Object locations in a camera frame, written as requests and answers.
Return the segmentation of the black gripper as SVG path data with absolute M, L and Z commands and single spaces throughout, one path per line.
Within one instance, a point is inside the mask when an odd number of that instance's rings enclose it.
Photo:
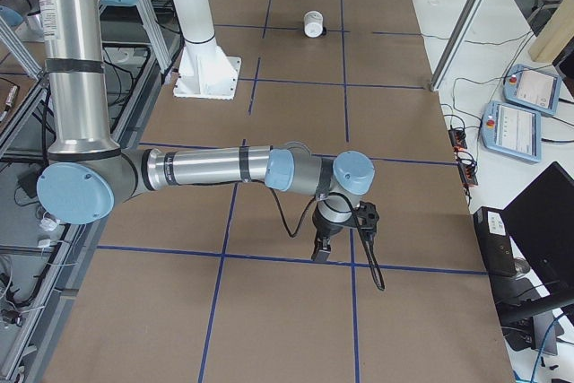
M 331 254 L 330 238 L 344 227 L 356 228 L 351 207 L 359 205 L 357 196 L 329 196 L 319 201 L 312 215 L 316 229 L 314 249 L 311 255 L 313 262 L 327 262 Z

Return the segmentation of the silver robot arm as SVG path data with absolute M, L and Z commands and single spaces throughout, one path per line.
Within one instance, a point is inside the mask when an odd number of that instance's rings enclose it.
M 101 1 L 39 0 L 56 139 L 37 194 L 49 213 L 70 224 L 88 224 L 147 191 L 257 182 L 275 193 L 309 197 L 314 261 L 327 259 L 330 239 L 345 227 L 358 232 L 367 258 L 373 258 L 378 214 L 363 197 L 375 169 L 360 152 L 330 160 L 299 143 L 178 152 L 122 149 L 110 134 Z

